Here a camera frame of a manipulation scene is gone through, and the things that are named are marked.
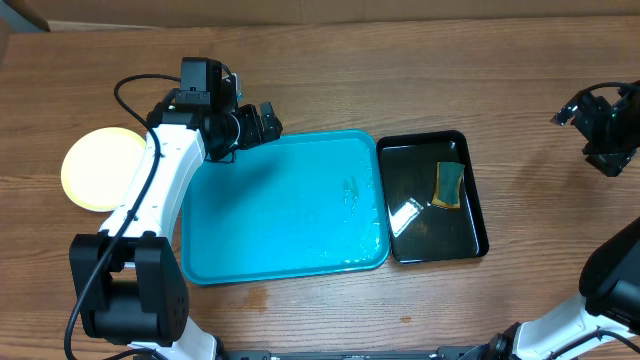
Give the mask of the yellow-green plate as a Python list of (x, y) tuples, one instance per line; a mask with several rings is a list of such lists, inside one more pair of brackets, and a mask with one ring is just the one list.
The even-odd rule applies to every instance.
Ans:
[(145, 147), (140, 135), (120, 127), (84, 135), (63, 160), (60, 178), (64, 193), (86, 210), (113, 211), (124, 197)]

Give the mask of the green yellow sponge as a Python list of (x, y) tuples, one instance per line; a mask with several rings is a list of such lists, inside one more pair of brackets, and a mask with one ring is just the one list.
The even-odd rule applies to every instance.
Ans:
[(465, 166), (457, 162), (438, 162), (436, 165), (436, 183), (432, 204), (446, 209), (459, 209), (461, 206), (460, 188)]

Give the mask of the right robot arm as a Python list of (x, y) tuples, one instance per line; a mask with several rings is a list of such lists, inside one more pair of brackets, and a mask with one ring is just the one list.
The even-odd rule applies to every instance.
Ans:
[[(551, 119), (585, 137), (586, 161), (616, 177), (639, 149), (639, 83), (604, 82), (578, 91)], [(639, 334), (639, 221), (597, 248), (579, 292), (544, 316), (515, 323), (465, 359), (577, 359), (617, 340), (634, 352)]]

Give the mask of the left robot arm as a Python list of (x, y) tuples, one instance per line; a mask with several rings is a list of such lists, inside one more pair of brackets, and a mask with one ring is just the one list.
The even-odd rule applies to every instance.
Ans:
[(120, 204), (95, 234), (69, 249), (77, 300), (63, 349), (73, 358), (77, 323), (91, 338), (125, 346), (120, 358), (223, 359), (218, 338), (189, 316), (189, 292), (172, 251), (174, 226), (196, 171), (232, 164), (240, 150), (279, 139), (271, 103), (242, 105), (238, 76), (227, 65), (185, 57), (178, 87), (140, 123), (146, 148)]

